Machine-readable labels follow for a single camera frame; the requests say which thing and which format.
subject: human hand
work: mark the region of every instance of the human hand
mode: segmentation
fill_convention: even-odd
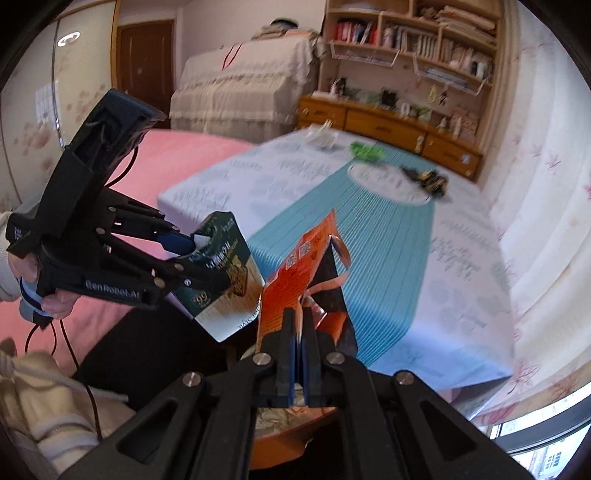
[[[23,278],[32,283],[39,277],[39,260],[34,254],[28,254],[25,258],[18,258],[8,254],[8,265],[16,279]],[[76,300],[80,295],[64,290],[57,290],[54,294],[44,297],[41,308],[56,319],[62,319],[72,313]]]

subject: wooden drawer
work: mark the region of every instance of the wooden drawer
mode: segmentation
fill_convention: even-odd
[[[434,135],[427,136],[423,157],[469,179],[476,173],[480,162],[480,156]]]
[[[425,133],[418,128],[355,110],[349,110],[345,130],[381,140],[418,155],[421,154],[425,140]]]
[[[323,123],[324,122],[310,122],[307,120],[302,120],[300,118],[300,120],[298,120],[298,122],[297,122],[296,130],[301,130],[302,128],[308,128],[310,125],[322,125]],[[343,127],[344,127],[344,125],[339,126],[339,125],[335,125],[335,124],[333,124],[333,126],[332,126],[333,130],[342,130]]]
[[[345,113],[344,106],[302,98],[298,108],[298,121],[322,125],[327,120],[332,120],[333,127],[342,130],[345,126]]]

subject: ceiling light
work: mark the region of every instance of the ceiling light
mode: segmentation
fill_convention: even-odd
[[[68,33],[66,36],[60,38],[57,41],[57,46],[58,47],[65,47],[66,45],[68,45],[68,43],[72,43],[73,41],[78,40],[79,37],[80,37],[80,32]]]

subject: qr code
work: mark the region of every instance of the qr code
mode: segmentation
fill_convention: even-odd
[[[293,267],[297,262],[297,255],[295,252],[293,252],[292,254],[290,254],[289,257],[287,257],[287,260],[285,261],[285,269],[289,270],[291,267]]]
[[[303,256],[307,255],[310,252],[310,241],[307,241],[305,244],[303,244],[300,249],[298,250],[298,254],[300,256],[300,258],[302,258]]]

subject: cream sweater sleeve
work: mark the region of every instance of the cream sweater sleeve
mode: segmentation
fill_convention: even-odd
[[[14,301],[21,296],[21,287],[8,266],[6,224],[10,214],[0,214],[0,301]]]

